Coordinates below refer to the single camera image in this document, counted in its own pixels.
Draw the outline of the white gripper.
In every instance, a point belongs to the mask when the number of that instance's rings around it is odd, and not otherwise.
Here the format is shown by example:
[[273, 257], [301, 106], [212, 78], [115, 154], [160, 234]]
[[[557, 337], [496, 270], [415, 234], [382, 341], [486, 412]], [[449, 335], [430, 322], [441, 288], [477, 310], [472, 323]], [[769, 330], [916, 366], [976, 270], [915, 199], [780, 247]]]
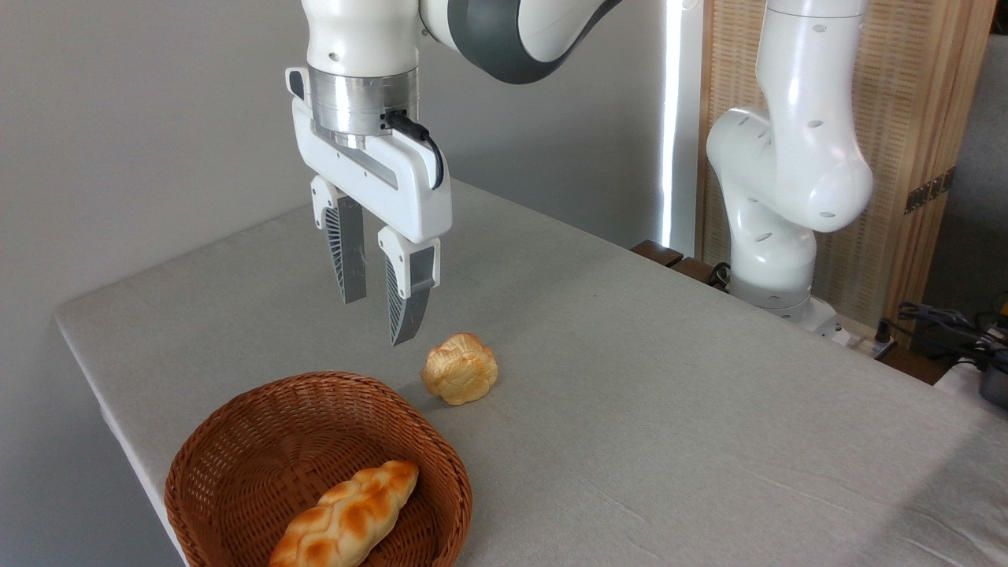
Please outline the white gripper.
[[440, 284], [438, 237], [451, 227], [446, 162], [414, 120], [417, 72], [338, 76], [293, 67], [287, 89], [298, 150], [317, 174], [310, 184], [316, 226], [343, 302], [366, 297], [364, 208], [387, 225], [378, 242], [391, 344], [410, 341]]

